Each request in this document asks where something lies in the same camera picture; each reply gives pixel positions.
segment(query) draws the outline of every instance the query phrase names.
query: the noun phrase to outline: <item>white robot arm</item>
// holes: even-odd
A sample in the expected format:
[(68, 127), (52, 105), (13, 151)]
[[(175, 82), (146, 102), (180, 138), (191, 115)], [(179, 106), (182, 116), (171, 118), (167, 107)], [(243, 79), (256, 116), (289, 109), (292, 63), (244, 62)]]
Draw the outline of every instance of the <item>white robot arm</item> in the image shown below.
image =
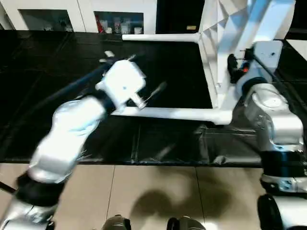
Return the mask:
[(137, 93), (145, 84), (133, 62), (117, 61), (96, 84), (93, 95), (66, 102), (54, 112), (52, 128), (38, 144), (26, 174), (19, 178), (0, 230), (54, 229), (52, 216), (87, 137), (129, 99), (143, 108), (145, 103)]

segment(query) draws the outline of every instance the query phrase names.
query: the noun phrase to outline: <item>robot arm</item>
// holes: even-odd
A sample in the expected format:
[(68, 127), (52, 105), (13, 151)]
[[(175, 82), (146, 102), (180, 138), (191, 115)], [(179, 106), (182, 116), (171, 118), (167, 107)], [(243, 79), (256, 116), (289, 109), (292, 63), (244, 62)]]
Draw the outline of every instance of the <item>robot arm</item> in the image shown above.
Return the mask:
[(93, 95), (66, 102), (53, 114), (50, 132), (38, 144), (26, 174), (7, 208), (0, 230), (51, 230), (59, 197), (87, 137), (99, 122), (129, 99), (140, 108), (138, 91), (145, 86), (143, 73), (129, 60), (115, 62), (96, 85)]
[(303, 124), (272, 85), (281, 49), (280, 41), (258, 42), (246, 51), (248, 62), (243, 66), (248, 71), (233, 72), (229, 68), (230, 73), (237, 74), (232, 79), (236, 79), (237, 92), (245, 98), (245, 116), (257, 134), (263, 167), (260, 182), (267, 192), (258, 200), (263, 230), (307, 226)]

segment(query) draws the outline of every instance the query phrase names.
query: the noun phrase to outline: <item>black tabletop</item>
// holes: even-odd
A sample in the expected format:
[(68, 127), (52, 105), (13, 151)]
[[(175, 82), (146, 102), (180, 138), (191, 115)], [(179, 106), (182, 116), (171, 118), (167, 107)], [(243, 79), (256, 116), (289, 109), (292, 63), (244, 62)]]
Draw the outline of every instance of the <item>black tabletop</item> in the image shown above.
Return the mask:
[[(147, 76), (142, 96), (167, 82), (166, 90), (149, 106), (211, 108), (199, 48), (194, 43), (130, 42), (106, 34), (47, 31), (0, 31), (0, 41), (1, 162), (30, 160), (36, 145), (50, 130), (54, 110), (82, 94), (89, 83), (27, 118), (23, 114), (98, 67), (106, 50), (113, 51), (118, 58), (138, 55), (136, 63)], [(305, 68), (305, 60), (284, 41), (276, 74), (284, 81), (286, 90), (291, 91), (290, 100), (304, 123)], [(90, 135), (80, 162), (258, 167), (255, 132), (242, 113), (241, 103), (228, 126), (111, 116)]]

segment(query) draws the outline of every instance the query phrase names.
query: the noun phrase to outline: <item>glass cabinet door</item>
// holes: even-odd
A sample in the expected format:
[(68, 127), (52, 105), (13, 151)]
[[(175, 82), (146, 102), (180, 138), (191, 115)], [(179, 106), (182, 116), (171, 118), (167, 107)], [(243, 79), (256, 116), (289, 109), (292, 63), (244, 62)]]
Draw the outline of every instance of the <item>glass cabinet door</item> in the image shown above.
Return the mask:
[(143, 34), (143, 13), (94, 11), (97, 30), (105, 34)]
[(73, 31), (66, 10), (19, 10), (29, 30)]
[(157, 0), (78, 0), (87, 32), (155, 34)]
[(77, 0), (1, 0), (16, 30), (85, 32)]

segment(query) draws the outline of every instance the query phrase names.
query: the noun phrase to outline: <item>beige floor tile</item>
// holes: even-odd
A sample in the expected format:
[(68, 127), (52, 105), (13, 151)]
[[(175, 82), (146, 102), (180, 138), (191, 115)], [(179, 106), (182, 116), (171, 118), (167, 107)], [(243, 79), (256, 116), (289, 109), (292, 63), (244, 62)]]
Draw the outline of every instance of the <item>beige floor tile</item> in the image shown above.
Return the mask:
[[(16, 188), (15, 180), (27, 169), (27, 164), (0, 164), (0, 181)], [(12, 196), (0, 190), (0, 217), (4, 214)]]
[(183, 215), (203, 222), (195, 168), (116, 166), (108, 218), (116, 214), (133, 230), (165, 230)]
[(207, 230), (259, 230), (262, 169), (197, 168)]
[(56, 230), (100, 230), (110, 198), (113, 165), (78, 165), (54, 216)]

